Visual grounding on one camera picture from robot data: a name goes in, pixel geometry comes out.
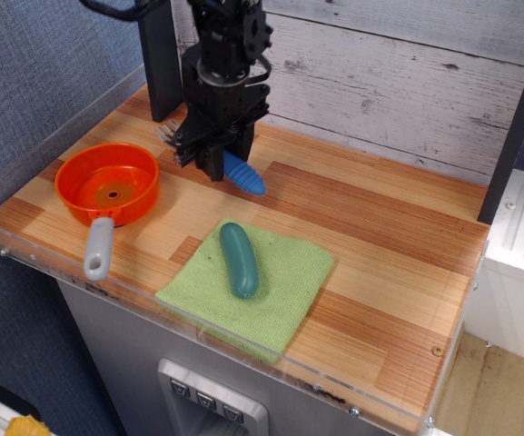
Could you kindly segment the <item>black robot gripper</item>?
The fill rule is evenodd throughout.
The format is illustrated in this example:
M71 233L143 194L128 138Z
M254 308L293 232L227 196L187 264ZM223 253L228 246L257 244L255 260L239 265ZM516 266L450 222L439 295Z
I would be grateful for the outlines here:
M188 113L173 138L175 161L184 167L195 163L212 182L223 180L224 150L249 160L255 123L269 112L265 83L272 70L261 56L254 62L264 72L250 76L247 64L238 66L233 80L205 70L201 45L182 56L183 99Z

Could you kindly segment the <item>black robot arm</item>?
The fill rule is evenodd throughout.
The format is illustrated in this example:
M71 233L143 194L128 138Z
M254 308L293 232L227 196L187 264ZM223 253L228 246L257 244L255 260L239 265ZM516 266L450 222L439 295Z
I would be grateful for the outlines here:
M175 159L223 179L224 152L246 161L255 123L269 112L271 43L261 1L191 1L199 42L182 55L187 117L172 135Z

